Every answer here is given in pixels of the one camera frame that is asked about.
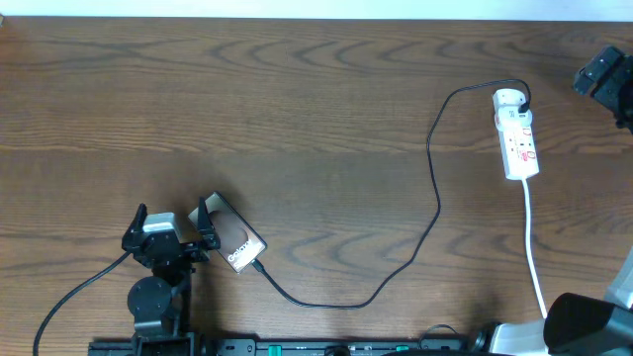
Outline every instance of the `power strip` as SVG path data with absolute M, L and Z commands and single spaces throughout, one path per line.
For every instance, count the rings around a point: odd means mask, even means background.
M 499 89 L 493 95 L 495 125 L 501 143 L 505 178 L 522 180 L 539 172 L 532 134 L 532 112 L 519 113 L 525 95 L 515 89 Z

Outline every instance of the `white cable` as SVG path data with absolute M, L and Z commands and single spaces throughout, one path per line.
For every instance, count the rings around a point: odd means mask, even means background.
M 543 301 L 541 286 L 538 283 L 536 267 L 534 267 L 534 259 L 532 258 L 532 208 L 530 206 L 530 190 L 527 187 L 526 178 L 521 179 L 521 182 L 523 183 L 523 193 L 525 195 L 525 255 L 527 256 L 527 264 L 530 267 L 530 274 L 532 275 L 532 284 L 534 284 L 534 293 L 536 293 L 538 307 L 541 309 L 541 314 L 543 315 L 543 318 L 546 318 L 547 309 L 545 309 L 545 301 Z

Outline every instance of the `white background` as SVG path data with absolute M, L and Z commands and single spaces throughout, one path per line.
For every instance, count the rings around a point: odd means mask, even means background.
M 5 16 L 633 21 L 633 0 L 0 0 Z

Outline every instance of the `wire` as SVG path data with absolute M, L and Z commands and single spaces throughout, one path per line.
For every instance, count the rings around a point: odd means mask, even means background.
M 433 325 L 431 327 L 429 327 L 425 332 L 422 333 L 422 335 L 419 337 L 419 339 L 417 340 L 417 347 L 419 347 L 419 349 L 422 349 L 422 341 L 424 341 L 424 339 L 426 338 L 426 335 L 428 335 L 429 332 L 435 331 L 437 329 L 441 329 L 441 328 L 447 328 L 451 331 L 453 331 L 456 335 L 459 335 L 459 332 L 457 332 L 451 325 L 447 325 L 447 324 L 437 324 L 437 325 Z
M 527 257 L 527 265 L 530 268 L 530 275 L 532 275 L 532 284 L 534 285 L 534 293 L 536 293 L 538 307 L 541 310 L 543 318 L 547 318 L 547 309 L 543 301 L 541 286 L 538 283 L 538 275 L 536 274 L 536 267 L 534 267 L 534 258 L 532 258 L 532 208 L 530 205 L 530 190 L 527 186 L 526 178 L 521 179 L 521 183 L 523 183 L 523 193 L 525 195 L 525 256 Z
M 523 104 L 519 108 L 519 112 L 523 113 L 527 111 L 529 109 L 529 104 L 532 101 L 532 92 L 530 91 L 530 87 L 527 85 L 527 83 L 521 79 L 495 80 L 495 81 L 491 81 L 487 83 L 481 83 L 481 84 L 459 88 L 455 90 L 454 92 L 452 92 L 444 101 L 444 104 L 442 105 L 442 108 L 439 110 L 439 113 L 437 114 L 437 118 L 435 118 L 435 121 L 433 122 L 433 125 L 431 126 L 431 130 L 428 132 L 428 136 L 426 137 L 426 156 L 428 157 L 428 170 L 431 176 L 431 182 L 433 183 L 433 191 L 435 192 L 435 199 L 437 200 L 437 210 L 435 211 L 435 215 L 433 216 L 433 219 L 426 227 L 426 230 L 420 236 L 419 241 L 417 242 L 417 245 L 415 246 L 415 249 L 413 250 L 413 254 L 411 258 L 407 262 L 405 262 L 405 264 L 403 264 L 397 270 L 395 270 L 389 276 L 387 276 L 387 278 L 385 278 L 383 283 L 381 283 L 380 286 L 378 286 L 374 294 L 367 301 L 360 304 L 348 305 L 348 306 L 305 303 L 289 295 L 283 288 L 281 288 L 281 286 L 279 286 L 277 282 L 275 282 L 275 280 L 268 274 L 268 272 L 266 272 L 264 265 L 259 260 L 255 260 L 253 262 L 253 267 L 255 267 L 255 269 L 258 272 L 264 275 L 264 277 L 277 290 L 277 292 L 279 292 L 279 294 L 281 294 L 290 303 L 297 305 L 299 307 L 335 309 L 335 310 L 357 310 L 357 309 L 361 309 L 361 308 L 365 308 L 369 306 L 376 299 L 376 297 L 383 290 L 383 288 L 389 283 L 389 281 L 391 281 L 394 277 L 396 277 L 396 275 L 398 275 L 400 272 L 406 269 L 406 267 L 408 267 L 411 263 L 413 263 L 413 261 L 415 260 L 415 257 L 417 257 L 417 253 L 419 252 L 420 247 L 422 246 L 422 243 L 424 242 L 424 240 L 428 236 L 428 233 L 431 231 L 431 229 L 437 222 L 437 219 L 439 219 L 439 215 L 442 211 L 442 203 L 439 197 L 439 191 L 437 190 L 437 182 L 435 182 L 435 172 L 433 171 L 433 161 L 431 160 L 431 138 L 433 137 L 433 132 L 435 131 L 435 128 L 437 127 L 437 124 L 439 123 L 439 119 L 442 117 L 442 113 L 444 113 L 444 109 L 446 109 L 448 102 L 457 93 L 469 91 L 469 90 L 481 89 L 481 88 L 485 88 L 485 87 L 489 87 L 493 85 L 505 84 L 505 83 L 520 83 L 525 86 L 525 89 L 527 91 L 527 101 L 525 102 L 525 104 Z
M 46 316 L 44 321 L 42 321 L 42 324 L 40 325 L 40 328 L 38 329 L 38 333 L 36 334 L 36 338 L 33 341 L 33 356 L 38 356 L 39 355 L 39 353 L 40 353 L 40 340 L 42 339 L 42 334 L 44 334 L 44 330 L 46 329 L 46 326 L 48 325 L 48 322 L 52 319 L 52 316 L 55 315 L 55 313 L 59 310 L 59 308 L 61 308 L 61 306 L 63 306 L 64 303 L 68 302 L 68 300 L 71 299 L 74 295 L 76 295 L 79 291 L 81 291 L 82 289 L 84 289 L 87 286 L 89 286 L 90 284 L 92 284 L 92 282 L 94 282 L 94 281 L 98 280 L 99 278 L 105 276 L 106 274 L 108 274 L 108 272 L 110 272 L 113 269 L 115 269 L 115 267 L 119 266 L 121 264 L 121 262 L 123 262 L 126 258 L 128 258 L 128 256 L 130 256 L 129 252 L 124 253 L 123 256 L 119 257 L 118 260 L 116 260 L 110 266 L 106 267 L 106 269 L 104 269 L 103 271 L 97 273 L 96 275 L 94 275 L 93 277 L 91 277 L 90 279 L 85 281 L 84 283 L 82 283 L 79 286 L 75 287 L 75 289 L 73 289 L 72 291 L 68 292 L 68 294 L 64 298 L 62 298 L 61 301 L 59 301 L 50 310 L 50 312 L 48 313 L 48 315 Z

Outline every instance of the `wooden table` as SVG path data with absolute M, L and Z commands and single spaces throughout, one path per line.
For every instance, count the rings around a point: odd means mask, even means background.
M 0 349 L 31 352 L 70 289 L 122 253 L 139 203 L 184 218 L 217 190 L 268 242 L 297 297 L 367 299 L 435 212 L 424 140 L 456 88 L 532 87 L 530 180 L 548 305 L 600 298 L 633 239 L 633 137 L 571 85 L 633 25 L 8 18 L 0 30 Z M 521 185 L 503 177 L 491 95 L 459 94 L 433 139 L 443 212 L 415 263 L 368 308 L 297 308 L 218 255 L 195 275 L 212 335 L 417 337 L 539 317 Z M 195 238 L 192 231 L 187 231 Z M 42 355 L 134 332 L 129 259 L 52 320 Z

